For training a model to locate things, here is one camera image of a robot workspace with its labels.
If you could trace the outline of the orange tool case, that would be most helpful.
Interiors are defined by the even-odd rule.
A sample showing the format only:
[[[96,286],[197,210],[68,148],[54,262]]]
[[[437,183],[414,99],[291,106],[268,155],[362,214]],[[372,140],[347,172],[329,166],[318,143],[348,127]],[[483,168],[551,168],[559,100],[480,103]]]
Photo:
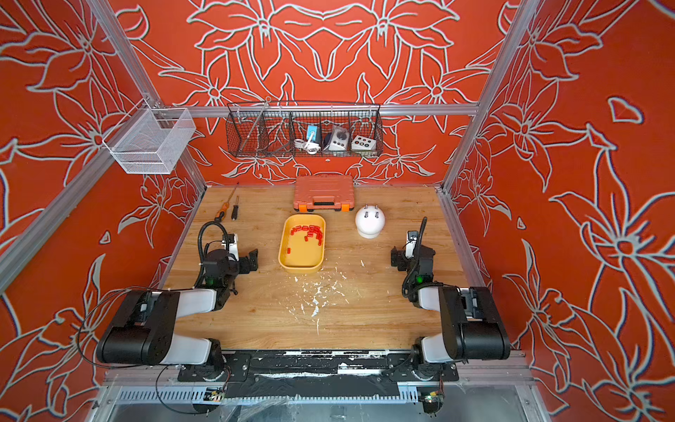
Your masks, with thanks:
[[[355,207],[353,178],[347,175],[300,176],[295,181],[293,209],[301,213],[332,209],[349,212]]]

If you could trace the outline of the orange handled screwdriver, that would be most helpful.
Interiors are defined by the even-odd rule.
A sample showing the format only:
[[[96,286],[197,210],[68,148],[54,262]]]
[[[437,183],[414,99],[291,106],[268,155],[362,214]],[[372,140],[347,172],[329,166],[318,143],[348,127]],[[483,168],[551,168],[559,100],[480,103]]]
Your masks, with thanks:
[[[216,212],[216,215],[214,216],[214,221],[217,223],[220,223],[226,216],[228,209],[230,208],[230,200],[234,196],[235,192],[237,191],[238,185],[235,185],[233,188],[232,192],[228,196],[227,200],[223,202],[223,205],[219,208],[219,210]]]

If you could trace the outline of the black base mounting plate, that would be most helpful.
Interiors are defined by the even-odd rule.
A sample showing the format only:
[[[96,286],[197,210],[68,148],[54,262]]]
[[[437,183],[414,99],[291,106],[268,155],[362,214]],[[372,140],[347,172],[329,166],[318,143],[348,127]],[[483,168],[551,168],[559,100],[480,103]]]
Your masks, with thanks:
[[[228,350],[224,369],[183,365],[181,383],[204,383],[226,398],[365,397],[417,400],[459,380],[457,365],[425,363],[411,350]]]

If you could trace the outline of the white dome screw fixture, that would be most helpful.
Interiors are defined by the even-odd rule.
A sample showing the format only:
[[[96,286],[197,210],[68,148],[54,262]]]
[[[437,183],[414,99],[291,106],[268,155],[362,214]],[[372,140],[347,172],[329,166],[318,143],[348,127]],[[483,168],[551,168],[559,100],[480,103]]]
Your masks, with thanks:
[[[356,229],[361,237],[373,239],[384,229],[386,217],[377,205],[363,206],[355,216]]]

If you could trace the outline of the black handled screwdriver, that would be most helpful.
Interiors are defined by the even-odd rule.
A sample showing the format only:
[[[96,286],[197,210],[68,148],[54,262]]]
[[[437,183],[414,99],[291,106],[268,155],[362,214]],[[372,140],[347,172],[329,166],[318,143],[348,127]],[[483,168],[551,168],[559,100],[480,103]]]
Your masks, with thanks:
[[[235,205],[232,207],[231,220],[237,221],[239,213],[239,196],[236,197]]]

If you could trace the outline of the blue white small box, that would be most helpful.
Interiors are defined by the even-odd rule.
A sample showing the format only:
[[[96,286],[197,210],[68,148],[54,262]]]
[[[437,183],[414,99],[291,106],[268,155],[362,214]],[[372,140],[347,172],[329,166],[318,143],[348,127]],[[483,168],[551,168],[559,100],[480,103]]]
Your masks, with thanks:
[[[318,143],[318,126],[309,125],[306,132],[306,141],[310,143]]]

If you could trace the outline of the white button box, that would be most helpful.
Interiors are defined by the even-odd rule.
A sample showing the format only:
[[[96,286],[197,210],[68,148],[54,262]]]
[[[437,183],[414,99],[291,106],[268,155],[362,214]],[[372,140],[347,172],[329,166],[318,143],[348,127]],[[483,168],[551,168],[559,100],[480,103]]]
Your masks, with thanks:
[[[376,140],[363,135],[355,135],[351,143],[351,151],[358,154],[376,151]]]

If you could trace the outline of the white round dial device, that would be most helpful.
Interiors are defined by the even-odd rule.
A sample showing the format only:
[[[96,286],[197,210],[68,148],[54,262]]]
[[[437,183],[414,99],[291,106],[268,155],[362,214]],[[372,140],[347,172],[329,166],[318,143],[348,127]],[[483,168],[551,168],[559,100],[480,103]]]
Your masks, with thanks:
[[[343,152],[347,151],[349,145],[350,134],[344,128],[334,128],[328,140],[328,151]]]

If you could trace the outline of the yellow plastic tray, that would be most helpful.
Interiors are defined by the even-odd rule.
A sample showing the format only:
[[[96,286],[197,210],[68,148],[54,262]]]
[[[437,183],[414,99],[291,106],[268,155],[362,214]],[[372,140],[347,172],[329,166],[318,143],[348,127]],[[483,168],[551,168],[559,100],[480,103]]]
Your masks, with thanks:
[[[317,225],[323,229],[324,241],[319,246],[315,239],[306,242],[302,236],[290,236],[290,230],[297,225]],[[278,261],[281,267],[290,274],[314,274],[318,272],[324,261],[326,244],[326,221],[319,215],[295,214],[286,219],[281,243],[279,244]]]

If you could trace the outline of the clear acrylic wall box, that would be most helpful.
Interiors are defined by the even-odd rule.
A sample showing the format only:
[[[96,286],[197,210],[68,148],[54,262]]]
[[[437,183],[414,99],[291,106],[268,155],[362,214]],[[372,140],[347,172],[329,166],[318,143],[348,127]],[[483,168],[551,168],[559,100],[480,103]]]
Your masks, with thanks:
[[[168,118],[144,108],[121,124],[105,147],[127,174],[168,175],[172,173],[196,126],[190,112],[173,110]]]

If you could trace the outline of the red sleeves pile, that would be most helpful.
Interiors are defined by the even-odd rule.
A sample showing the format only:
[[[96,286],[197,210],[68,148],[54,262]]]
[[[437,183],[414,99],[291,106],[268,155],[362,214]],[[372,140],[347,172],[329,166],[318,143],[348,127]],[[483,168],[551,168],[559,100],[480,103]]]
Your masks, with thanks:
[[[317,225],[297,225],[290,230],[290,236],[302,236],[306,242],[315,239],[319,246],[323,245],[324,233],[323,229]]]

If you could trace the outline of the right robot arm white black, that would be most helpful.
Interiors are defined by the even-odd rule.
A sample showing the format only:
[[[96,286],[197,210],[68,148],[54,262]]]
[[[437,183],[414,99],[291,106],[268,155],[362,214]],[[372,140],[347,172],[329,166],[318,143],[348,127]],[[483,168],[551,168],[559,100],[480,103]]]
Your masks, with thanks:
[[[403,298],[419,309],[437,312],[441,319],[441,333],[416,340],[411,366],[509,358],[511,342],[490,290],[436,281],[436,251],[423,245],[426,225],[424,217],[418,230],[407,233],[404,248],[390,253],[392,267],[405,273]]]

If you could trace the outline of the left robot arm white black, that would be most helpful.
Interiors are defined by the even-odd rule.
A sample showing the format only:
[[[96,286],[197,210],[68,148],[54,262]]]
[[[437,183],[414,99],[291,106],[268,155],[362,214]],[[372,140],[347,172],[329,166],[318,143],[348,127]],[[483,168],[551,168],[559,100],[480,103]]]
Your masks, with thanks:
[[[237,277],[258,271],[258,250],[241,255],[238,236],[212,221],[200,228],[198,255],[200,271],[192,288],[132,289],[124,295],[98,343],[99,362],[131,367],[206,367],[223,372],[220,342],[177,334],[176,323],[222,309],[230,296],[237,294]]]

